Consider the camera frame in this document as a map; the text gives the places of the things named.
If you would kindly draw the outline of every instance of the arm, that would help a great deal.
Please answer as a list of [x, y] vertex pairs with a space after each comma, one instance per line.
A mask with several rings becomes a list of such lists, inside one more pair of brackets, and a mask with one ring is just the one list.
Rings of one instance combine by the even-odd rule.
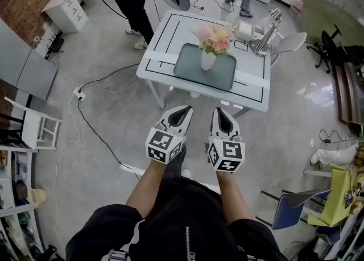
[[136, 208], [143, 218], [148, 216], [154, 206], [166, 167], [167, 165], [152, 160], [125, 203]]
[[216, 176], [220, 186], [222, 210], [226, 223], [230, 225], [238, 219], [252, 219], [253, 217], [250, 209], [241, 194], [233, 174], [228, 172], [216, 172]]

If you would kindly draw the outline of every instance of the vase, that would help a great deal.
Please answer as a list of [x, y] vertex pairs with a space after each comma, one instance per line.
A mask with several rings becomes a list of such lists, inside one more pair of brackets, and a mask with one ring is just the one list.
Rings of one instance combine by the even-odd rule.
[[205, 50], [203, 50], [201, 55], [201, 68], [205, 71], [210, 70], [215, 63], [215, 60], [216, 55], [213, 52], [206, 53]]

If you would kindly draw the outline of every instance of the black office chair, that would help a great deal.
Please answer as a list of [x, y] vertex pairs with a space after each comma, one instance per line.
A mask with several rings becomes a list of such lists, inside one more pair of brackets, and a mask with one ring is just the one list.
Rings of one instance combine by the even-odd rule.
[[322, 40], [322, 46], [320, 46], [318, 43], [315, 43], [314, 47], [311, 47], [310, 45], [307, 46], [307, 49], [312, 49], [316, 53], [320, 55], [320, 62], [315, 65], [316, 68], [320, 67], [322, 62], [324, 61], [326, 66], [328, 67], [328, 70], [326, 71], [327, 74], [331, 72], [329, 61], [331, 61], [331, 64], [334, 64], [334, 58], [336, 56], [336, 50], [337, 47], [333, 41], [333, 39], [338, 35], [342, 35], [341, 31], [338, 29], [337, 25], [334, 24], [336, 31], [333, 33], [332, 36], [329, 36], [329, 34], [326, 31], [322, 31], [321, 34], [321, 40]]

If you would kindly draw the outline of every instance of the green tray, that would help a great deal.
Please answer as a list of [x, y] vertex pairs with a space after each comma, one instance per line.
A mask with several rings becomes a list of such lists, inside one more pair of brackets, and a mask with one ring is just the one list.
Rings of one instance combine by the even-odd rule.
[[175, 76], [210, 87], [228, 91], [233, 87], [237, 60], [233, 56], [218, 55], [212, 68], [201, 68], [203, 49], [194, 44], [184, 44], [174, 68]]

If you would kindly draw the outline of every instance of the concrete floor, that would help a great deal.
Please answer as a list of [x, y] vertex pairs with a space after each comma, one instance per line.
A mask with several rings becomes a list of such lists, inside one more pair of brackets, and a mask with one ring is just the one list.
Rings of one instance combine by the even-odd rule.
[[[113, 0], [106, 1], [117, 9]], [[204, 15], [228, 22], [238, 18], [239, 4], [240, 0], [234, 4], [235, 11], [228, 14], [213, 0], [197, 3], [205, 6]], [[157, 0], [157, 6], [161, 17], [169, 9], [161, 0]], [[299, 32], [288, 9], [276, 2], [265, 5], [252, 1], [251, 10], [255, 18], [249, 22], [255, 23], [259, 18], [266, 17], [267, 11], [275, 7], [283, 11], [280, 32], [284, 36]], [[153, 0], [147, 0], [146, 9], [156, 29], [158, 17]], [[100, 1], [86, 6], [85, 11], [89, 21], [80, 33], [65, 37], [64, 53], [55, 57], [58, 66], [76, 86], [138, 63], [143, 56], [143, 51], [132, 48], [137, 37], [124, 32], [128, 27], [126, 20], [112, 13]], [[344, 127], [337, 120], [332, 77], [325, 73], [324, 68], [315, 69], [317, 60], [317, 56], [306, 50], [305, 46], [296, 52], [283, 54], [271, 73], [268, 112], [251, 111], [238, 119], [246, 142], [246, 158], [235, 177], [253, 212], [264, 214], [267, 220], [272, 220], [276, 202], [262, 196], [260, 190], [279, 196], [282, 189], [299, 192], [326, 188], [328, 183], [322, 183], [321, 179], [304, 177], [303, 169], [309, 167], [309, 159], [315, 149], [323, 147], [319, 140], [320, 129], [336, 129], [342, 135], [345, 134]], [[117, 90], [132, 80], [135, 72], [136, 68], [118, 72], [101, 82], [100, 86]], [[217, 106], [231, 113], [237, 110], [204, 96], [192, 99], [188, 92], [178, 89], [169, 91], [168, 87], [162, 89], [166, 95], [166, 109], [192, 105], [194, 115], [191, 126], [199, 127], [187, 133], [185, 165], [191, 170], [193, 179], [217, 185], [214, 171], [207, 164], [204, 153], [210, 115]], [[48, 194], [48, 201], [38, 209], [40, 231], [45, 244], [55, 245], [61, 255], [64, 255], [69, 239], [82, 228], [95, 209], [108, 204], [125, 203], [137, 183], [135, 175], [122, 170], [107, 147], [93, 134], [81, 118], [76, 100], [73, 100], [72, 110], [81, 141], [68, 144], [59, 163], [55, 185], [58, 201], [56, 214], [52, 191], [56, 163], [65, 143], [78, 139], [69, 110], [72, 92], [71, 82], [58, 73], [47, 103], [37, 99], [32, 102], [33, 107], [63, 120], [57, 141], [58, 149], [40, 151], [35, 164], [35, 186], [42, 187]], [[80, 108], [90, 124], [123, 163], [146, 169], [149, 160], [145, 156], [144, 143], [150, 127], [163, 113], [146, 83], [136, 78], [119, 94], [105, 93], [95, 86], [84, 88], [84, 92], [86, 99], [80, 103]], [[314, 236], [313, 229], [304, 223], [275, 231], [274, 234], [281, 250], [290, 241], [308, 240]]]

